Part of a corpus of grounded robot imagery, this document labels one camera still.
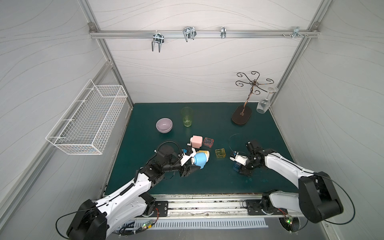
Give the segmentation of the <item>blue pencil sharpener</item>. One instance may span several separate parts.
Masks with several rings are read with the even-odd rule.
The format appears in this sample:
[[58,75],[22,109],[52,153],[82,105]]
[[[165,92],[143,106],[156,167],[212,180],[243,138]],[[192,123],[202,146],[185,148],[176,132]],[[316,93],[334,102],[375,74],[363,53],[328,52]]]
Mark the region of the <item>blue pencil sharpener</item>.
[[192,164],[195,166],[200,166],[201,169],[203,169],[205,167],[205,165],[208,161],[207,161],[206,155],[204,153],[198,153],[198,152],[191,159]]

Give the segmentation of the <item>yellow pencil sharpener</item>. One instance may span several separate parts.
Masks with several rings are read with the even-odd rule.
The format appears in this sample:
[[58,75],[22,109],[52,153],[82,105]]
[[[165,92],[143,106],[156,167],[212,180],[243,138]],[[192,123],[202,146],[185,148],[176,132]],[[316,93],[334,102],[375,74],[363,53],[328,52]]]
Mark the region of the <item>yellow pencil sharpener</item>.
[[210,157],[210,152],[209,151],[200,150],[200,151],[198,151],[198,153],[204,153],[206,155],[206,158],[207,158],[207,161],[208,161],[208,159]]

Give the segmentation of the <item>yellow transparent tray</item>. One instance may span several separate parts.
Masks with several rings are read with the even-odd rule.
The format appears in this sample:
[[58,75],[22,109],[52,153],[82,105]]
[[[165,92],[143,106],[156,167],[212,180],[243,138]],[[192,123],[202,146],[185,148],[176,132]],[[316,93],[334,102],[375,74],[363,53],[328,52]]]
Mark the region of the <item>yellow transparent tray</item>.
[[216,149],[215,150],[215,155],[217,159],[223,159],[226,157],[226,151],[224,148],[221,149]]

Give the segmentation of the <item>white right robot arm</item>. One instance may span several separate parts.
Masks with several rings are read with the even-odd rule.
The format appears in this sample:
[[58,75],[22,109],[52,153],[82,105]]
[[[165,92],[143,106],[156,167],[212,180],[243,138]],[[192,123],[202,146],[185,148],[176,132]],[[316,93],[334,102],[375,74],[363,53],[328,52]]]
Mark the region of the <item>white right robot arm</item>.
[[230,156],[239,174],[250,177],[253,170],[268,168],[298,189],[297,193],[278,190],[264,193],[259,206],[266,215],[286,209],[302,213],[312,223],[319,223],[344,212],[335,182],[328,174],[305,169],[273,149],[263,149],[258,141],[247,142],[246,147],[248,155],[234,152]]

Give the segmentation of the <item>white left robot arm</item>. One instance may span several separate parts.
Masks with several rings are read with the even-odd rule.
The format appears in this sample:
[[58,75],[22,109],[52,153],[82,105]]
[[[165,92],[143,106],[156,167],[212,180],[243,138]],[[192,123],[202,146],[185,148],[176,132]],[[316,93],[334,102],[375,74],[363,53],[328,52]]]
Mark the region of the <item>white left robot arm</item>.
[[66,240],[105,240],[118,227],[141,215],[150,216],[155,198],[149,190],[160,183],[166,173],[178,172],[181,177],[200,170],[195,157],[198,150],[188,144],[182,149],[174,141],[165,141],[147,163],[139,168],[132,180],[104,198],[86,200],[72,214],[74,218],[65,234]]

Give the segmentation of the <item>red transparent tray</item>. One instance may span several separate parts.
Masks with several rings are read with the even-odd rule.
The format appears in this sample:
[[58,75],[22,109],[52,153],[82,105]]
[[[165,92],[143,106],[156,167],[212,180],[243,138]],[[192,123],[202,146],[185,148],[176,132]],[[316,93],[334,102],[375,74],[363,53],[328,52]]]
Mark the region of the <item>red transparent tray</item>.
[[204,138],[203,140],[203,146],[211,148],[214,144],[214,139],[211,138]]

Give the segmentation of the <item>copper glass holder stand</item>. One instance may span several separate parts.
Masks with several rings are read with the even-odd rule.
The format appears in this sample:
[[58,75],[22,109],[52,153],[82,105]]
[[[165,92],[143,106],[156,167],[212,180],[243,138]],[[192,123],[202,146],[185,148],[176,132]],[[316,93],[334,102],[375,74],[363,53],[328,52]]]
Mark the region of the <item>copper glass holder stand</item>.
[[231,116],[232,122],[238,126],[245,125],[251,118],[252,109],[251,107],[249,107],[249,102],[251,97],[253,95],[258,96],[261,93],[270,93],[266,89],[263,89],[262,86],[272,86],[275,83],[275,81],[270,78],[266,78],[264,83],[260,83],[259,82],[260,76],[261,74],[257,71],[251,71],[249,76],[244,72],[237,73],[237,77],[241,79],[237,80],[235,82],[235,85],[240,88],[244,87],[245,85],[250,86],[250,91],[247,99],[242,105],[238,106],[235,109],[235,111]]

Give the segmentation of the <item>lilac ceramic bowl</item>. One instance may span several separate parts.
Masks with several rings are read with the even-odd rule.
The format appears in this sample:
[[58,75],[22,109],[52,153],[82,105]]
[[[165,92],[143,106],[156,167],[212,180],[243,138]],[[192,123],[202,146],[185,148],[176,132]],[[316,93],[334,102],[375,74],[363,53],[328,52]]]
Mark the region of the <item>lilac ceramic bowl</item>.
[[156,122],[156,129],[162,134],[169,133],[173,128],[173,121],[169,118],[162,118]]

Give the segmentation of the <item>clear wine glass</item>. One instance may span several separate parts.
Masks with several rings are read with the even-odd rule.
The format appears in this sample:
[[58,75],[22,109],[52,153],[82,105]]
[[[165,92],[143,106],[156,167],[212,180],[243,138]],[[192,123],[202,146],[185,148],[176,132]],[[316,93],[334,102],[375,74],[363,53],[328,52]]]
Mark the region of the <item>clear wine glass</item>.
[[279,89],[277,87],[268,88],[268,95],[264,99],[258,102],[257,112],[259,114],[264,114],[269,109],[271,105],[271,98],[274,95],[274,93],[278,91]]

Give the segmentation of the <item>green glass tumbler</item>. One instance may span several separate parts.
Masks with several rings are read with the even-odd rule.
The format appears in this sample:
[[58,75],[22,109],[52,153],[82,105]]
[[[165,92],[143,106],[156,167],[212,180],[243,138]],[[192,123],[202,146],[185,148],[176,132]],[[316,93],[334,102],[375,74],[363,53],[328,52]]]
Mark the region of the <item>green glass tumbler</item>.
[[182,115],[183,125],[185,127],[190,127],[193,123],[193,116],[194,116],[193,109],[190,107],[184,107],[181,110],[181,115]]

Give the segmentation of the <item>metal hook clip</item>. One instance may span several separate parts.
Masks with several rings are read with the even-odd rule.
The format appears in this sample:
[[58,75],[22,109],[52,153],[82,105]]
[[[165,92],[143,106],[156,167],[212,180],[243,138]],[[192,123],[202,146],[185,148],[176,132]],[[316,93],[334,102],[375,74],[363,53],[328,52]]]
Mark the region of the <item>metal hook clip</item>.
[[225,39],[227,35],[226,27],[221,27],[221,39]]
[[164,35],[160,34],[160,33],[156,33],[153,35],[153,40],[152,40],[152,51],[155,50],[155,46],[157,45],[158,46],[158,51],[159,53],[161,52],[161,48],[162,48],[162,44],[164,43],[165,41],[165,37]]
[[300,28],[299,27],[296,27],[295,29],[293,29],[292,33],[288,34],[288,35],[285,35],[285,34],[282,34],[282,36],[284,38],[291,38],[291,39],[295,39],[295,38],[308,38],[309,35],[308,34],[303,34],[301,31],[300,31]]
[[186,27],[183,29],[183,35],[186,40],[186,42],[189,41],[189,39],[194,40],[197,33],[195,27]]

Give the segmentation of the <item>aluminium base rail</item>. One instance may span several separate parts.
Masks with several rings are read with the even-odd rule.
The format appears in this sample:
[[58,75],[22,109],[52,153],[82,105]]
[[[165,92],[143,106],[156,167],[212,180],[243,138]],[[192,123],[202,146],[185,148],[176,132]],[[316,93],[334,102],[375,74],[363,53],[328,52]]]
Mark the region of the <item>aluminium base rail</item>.
[[135,218],[235,218],[282,216],[281,210],[261,210],[261,195],[149,195],[141,197],[107,196],[96,200],[107,219],[128,221]]

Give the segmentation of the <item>aluminium top rail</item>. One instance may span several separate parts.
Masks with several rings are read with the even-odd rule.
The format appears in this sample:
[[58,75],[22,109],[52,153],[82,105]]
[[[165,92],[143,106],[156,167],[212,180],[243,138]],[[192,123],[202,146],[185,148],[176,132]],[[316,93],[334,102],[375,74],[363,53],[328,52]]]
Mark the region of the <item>aluminium top rail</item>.
[[[284,38],[282,34],[288,35],[293,30],[228,30],[225,39],[271,39]],[[320,31],[300,30],[303,34],[308,34],[308,38],[317,38]],[[182,30],[163,30],[163,31],[97,31],[90,33],[93,39],[152,39],[153,35],[160,33],[165,39],[183,39]],[[195,39],[221,39],[221,29],[219,30],[196,30]]]

